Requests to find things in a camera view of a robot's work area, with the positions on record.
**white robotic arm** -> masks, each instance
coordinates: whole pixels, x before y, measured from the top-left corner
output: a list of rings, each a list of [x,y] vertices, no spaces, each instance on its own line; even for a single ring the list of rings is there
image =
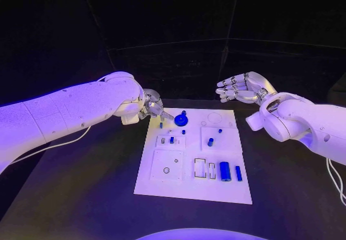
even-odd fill
[[[102,79],[0,107],[0,173],[30,149],[112,115],[124,125],[148,115],[173,119],[158,93],[142,89],[129,73],[113,72]]]
[[[276,93],[255,72],[227,78],[217,87],[220,102],[236,99],[259,105],[259,111],[246,118],[253,131],[263,128],[279,142],[298,140],[314,153],[346,165],[346,108],[314,104],[286,92]]]

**small blue part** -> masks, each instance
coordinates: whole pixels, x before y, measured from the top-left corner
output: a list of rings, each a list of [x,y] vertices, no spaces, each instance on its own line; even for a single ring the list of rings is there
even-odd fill
[[[188,122],[188,119],[186,117],[186,111],[181,111],[181,114],[174,117],[174,124],[178,127],[183,127]]]
[[[213,145],[214,139],[209,138],[207,146],[210,147]]]
[[[219,163],[219,172],[220,172],[220,181],[229,182],[230,181],[230,171],[229,171],[229,163],[222,161]]]
[[[242,172],[240,172],[239,166],[235,166],[235,172],[236,172],[237,182],[240,182],[243,180],[243,178],[242,178]]]

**white board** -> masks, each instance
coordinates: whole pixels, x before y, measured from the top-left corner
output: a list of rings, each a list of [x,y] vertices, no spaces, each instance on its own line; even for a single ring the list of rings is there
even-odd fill
[[[252,204],[233,111],[164,108],[173,116],[183,110],[188,119],[183,127],[164,120],[160,128],[160,118],[149,119],[134,194]],[[229,163],[227,182],[220,179],[220,162]]]

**table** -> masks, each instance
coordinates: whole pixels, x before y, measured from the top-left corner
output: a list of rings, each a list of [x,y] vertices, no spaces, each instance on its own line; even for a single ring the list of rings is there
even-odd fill
[[[134,195],[149,118],[124,126],[112,117],[77,142],[44,152],[2,217],[0,239],[132,240],[178,228],[223,229],[271,240],[344,239],[346,208],[325,159],[299,142],[278,142],[263,130],[250,130],[245,117],[258,106],[162,103],[233,110],[253,204]],[[346,179],[346,166],[334,167]]]

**black background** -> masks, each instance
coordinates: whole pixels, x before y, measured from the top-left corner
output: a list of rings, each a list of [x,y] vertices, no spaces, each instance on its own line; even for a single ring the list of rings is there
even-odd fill
[[[0,105],[112,71],[164,99],[213,100],[255,71],[278,92],[325,103],[344,73],[346,4],[324,1],[1,1]],[[0,175],[0,216],[41,154]]]

